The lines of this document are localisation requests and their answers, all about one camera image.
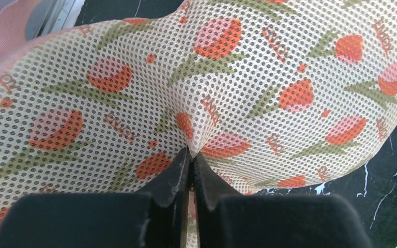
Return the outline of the floral mesh laundry bag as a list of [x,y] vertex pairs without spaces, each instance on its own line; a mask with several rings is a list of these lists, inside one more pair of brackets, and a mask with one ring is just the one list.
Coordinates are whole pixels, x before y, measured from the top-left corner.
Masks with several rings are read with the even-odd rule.
[[0,11],[0,224],[33,193],[132,193],[188,147],[244,195],[348,175],[397,126],[397,1],[182,1],[31,41]]

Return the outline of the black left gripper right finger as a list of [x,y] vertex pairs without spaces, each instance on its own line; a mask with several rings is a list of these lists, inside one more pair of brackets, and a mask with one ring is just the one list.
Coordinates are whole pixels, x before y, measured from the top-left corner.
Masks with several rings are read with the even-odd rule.
[[192,162],[199,247],[371,247],[337,195],[243,195],[203,155]]

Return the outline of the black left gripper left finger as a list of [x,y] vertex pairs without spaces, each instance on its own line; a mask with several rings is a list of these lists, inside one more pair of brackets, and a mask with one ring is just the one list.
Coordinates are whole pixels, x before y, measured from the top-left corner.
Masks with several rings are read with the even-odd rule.
[[190,153],[134,193],[32,194],[0,225],[0,247],[185,247]]

